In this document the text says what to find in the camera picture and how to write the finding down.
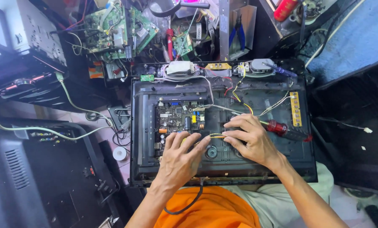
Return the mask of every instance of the orange cloth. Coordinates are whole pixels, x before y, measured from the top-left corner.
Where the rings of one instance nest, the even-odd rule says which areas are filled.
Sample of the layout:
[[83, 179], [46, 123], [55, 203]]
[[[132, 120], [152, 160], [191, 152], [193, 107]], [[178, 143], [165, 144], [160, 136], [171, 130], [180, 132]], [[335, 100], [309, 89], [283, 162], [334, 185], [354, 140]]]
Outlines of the orange cloth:
[[[199, 187], [177, 191], [166, 204], [169, 211], [182, 210], [199, 192]], [[162, 210], [156, 228], [261, 228], [258, 215], [243, 199], [222, 187], [204, 187], [194, 205], [178, 215]]]

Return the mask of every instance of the red bottle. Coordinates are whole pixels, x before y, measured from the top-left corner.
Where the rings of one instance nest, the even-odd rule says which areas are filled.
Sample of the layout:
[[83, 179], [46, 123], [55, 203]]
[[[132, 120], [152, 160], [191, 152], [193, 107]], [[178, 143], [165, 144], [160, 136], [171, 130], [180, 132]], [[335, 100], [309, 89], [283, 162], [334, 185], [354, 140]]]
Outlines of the red bottle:
[[298, 0], [282, 0], [278, 8], [273, 12], [273, 17], [277, 21], [283, 22], [292, 13], [298, 3]]

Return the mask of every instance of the hand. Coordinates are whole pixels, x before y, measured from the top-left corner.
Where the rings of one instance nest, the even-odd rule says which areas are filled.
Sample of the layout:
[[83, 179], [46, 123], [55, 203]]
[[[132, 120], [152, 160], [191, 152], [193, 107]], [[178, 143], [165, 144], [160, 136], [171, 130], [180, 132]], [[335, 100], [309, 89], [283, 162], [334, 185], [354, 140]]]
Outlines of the hand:
[[206, 152], [210, 136], [202, 139], [189, 153], [188, 149], [201, 137], [199, 133], [171, 133], [166, 137], [161, 164], [150, 191], [167, 192], [172, 196], [197, 173], [197, 168]]
[[240, 127], [244, 130], [227, 131], [223, 134], [229, 136], [224, 141], [230, 143], [245, 158], [266, 166], [274, 173], [282, 167], [285, 156], [275, 148], [258, 117], [242, 114], [233, 117], [224, 127]]

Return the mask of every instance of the magnifying glass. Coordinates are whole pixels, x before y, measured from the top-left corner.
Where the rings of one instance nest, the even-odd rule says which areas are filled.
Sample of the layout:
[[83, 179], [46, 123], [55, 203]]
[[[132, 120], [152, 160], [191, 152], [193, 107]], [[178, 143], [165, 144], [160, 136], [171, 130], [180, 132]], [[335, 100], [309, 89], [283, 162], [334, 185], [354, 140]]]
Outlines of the magnifying glass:
[[184, 3], [182, 0], [151, 0], [149, 8], [151, 13], [158, 18], [172, 16], [181, 7], [209, 9], [209, 3]]

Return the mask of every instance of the pliers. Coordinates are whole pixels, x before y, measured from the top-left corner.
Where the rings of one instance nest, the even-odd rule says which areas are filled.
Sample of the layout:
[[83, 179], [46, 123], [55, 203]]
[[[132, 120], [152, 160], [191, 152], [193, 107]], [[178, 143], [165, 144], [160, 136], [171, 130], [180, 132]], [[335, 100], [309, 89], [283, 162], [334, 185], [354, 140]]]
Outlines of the pliers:
[[233, 43], [234, 37], [237, 35], [238, 40], [240, 41], [241, 50], [245, 49], [245, 33], [244, 29], [242, 28], [242, 22], [241, 22], [241, 14], [237, 16], [236, 24], [234, 25], [233, 30], [230, 33], [230, 37], [228, 39], [228, 46], [230, 47]]

